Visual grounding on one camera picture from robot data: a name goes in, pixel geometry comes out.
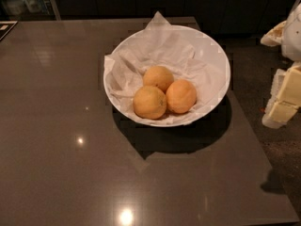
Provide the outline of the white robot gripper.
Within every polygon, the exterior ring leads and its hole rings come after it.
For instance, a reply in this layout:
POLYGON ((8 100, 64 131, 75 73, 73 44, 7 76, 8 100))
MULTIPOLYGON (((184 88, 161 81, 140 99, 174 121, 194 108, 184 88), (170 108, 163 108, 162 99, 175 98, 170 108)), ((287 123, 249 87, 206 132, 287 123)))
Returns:
MULTIPOLYGON (((301 4, 283 21, 261 38, 265 46, 281 44, 282 55, 292 61, 301 61, 301 4)), ((287 71, 278 69, 274 75, 262 124, 278 129, 297 113, 301 107, 301 63, 295 62, 287 71)))

